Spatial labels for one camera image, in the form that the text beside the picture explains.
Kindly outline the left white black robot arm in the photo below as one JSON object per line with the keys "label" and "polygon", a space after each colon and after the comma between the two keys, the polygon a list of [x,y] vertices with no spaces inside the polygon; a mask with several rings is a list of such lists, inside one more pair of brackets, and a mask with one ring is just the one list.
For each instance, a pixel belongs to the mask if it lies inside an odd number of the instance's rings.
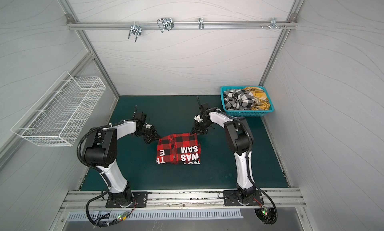
{"label": "left white black robot arm", "polygon": [[135,111],[130,120],[90,129],[77,146],[79,161],[99,173],[107,185],[109,200],[119,206],[128,206],[134,199],[130,184],[117,164],[118,140],[128,135],[143,137],[146,144],[161,138],[147,122],[147,115]]}

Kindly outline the red black plaid shirt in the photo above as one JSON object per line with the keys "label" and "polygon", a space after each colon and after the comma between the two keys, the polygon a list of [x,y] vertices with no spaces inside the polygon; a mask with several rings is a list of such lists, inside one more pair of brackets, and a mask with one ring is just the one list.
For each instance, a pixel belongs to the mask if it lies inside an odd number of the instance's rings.
{"label": "red black plaid shirt", "polygon": [[156,163],[199,165],[201,152],[197,134],[172,134],[158,141]]}

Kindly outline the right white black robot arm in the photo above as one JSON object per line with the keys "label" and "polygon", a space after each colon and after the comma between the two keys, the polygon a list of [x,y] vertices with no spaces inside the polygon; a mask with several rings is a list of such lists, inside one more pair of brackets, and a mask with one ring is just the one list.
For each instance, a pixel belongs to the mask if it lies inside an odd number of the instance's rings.
{"label": "right white black robot arm", "polygon": [[244,117],[234,117],[223,112],[218,107],[211,108],[207,103],[202,104],[197,98],[199,114],[194,117],[192,134],[203,135],[208,128],[217,124],[225,130],[226,141],[230,151],[234,154],[237,168],[237,200],[240,205],[249,205],[252,201],[259,202],[263,206],[263,197],[266,197],[272,205],[274,201],[261,188],[253,178],[252,149],[254,137]]}

